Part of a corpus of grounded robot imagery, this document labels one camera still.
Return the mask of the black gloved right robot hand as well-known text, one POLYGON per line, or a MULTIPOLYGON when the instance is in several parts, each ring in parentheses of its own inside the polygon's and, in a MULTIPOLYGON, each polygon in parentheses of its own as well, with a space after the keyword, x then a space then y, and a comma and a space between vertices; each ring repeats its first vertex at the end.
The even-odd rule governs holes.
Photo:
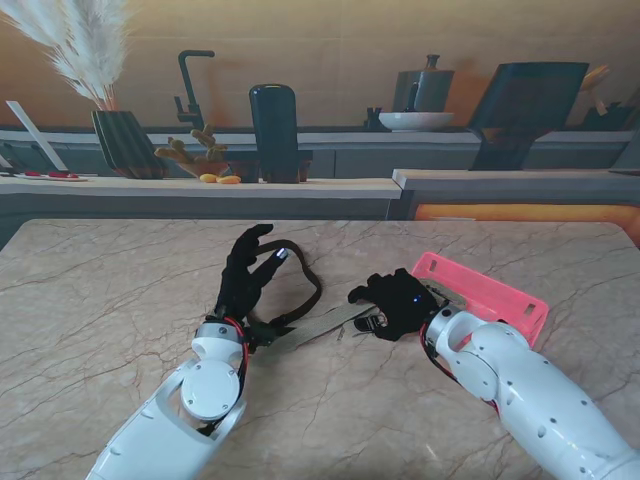
POLYGON ((379 310, 354 321, 359 331, 392 342, 418 332, 449 304, 443 297, 434 296, 404 268, 385 276, 371 275, 365 285, 351 290, 347 299, 350 304, 371 303, 379 310))

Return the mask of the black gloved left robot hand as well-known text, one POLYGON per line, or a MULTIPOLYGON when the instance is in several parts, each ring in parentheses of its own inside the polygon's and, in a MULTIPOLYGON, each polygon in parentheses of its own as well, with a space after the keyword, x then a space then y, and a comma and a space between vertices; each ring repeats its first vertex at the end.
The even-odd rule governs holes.
POLYGON ((260 238, 273 228, 273 224, 257 224, 236 240, 222 271, 221 287, 214 307, 216 318, 243 320, 257 305, 262 289, 286 260, 288 252, 280 248, 253 272, 249 271, 257 261, 260 238))

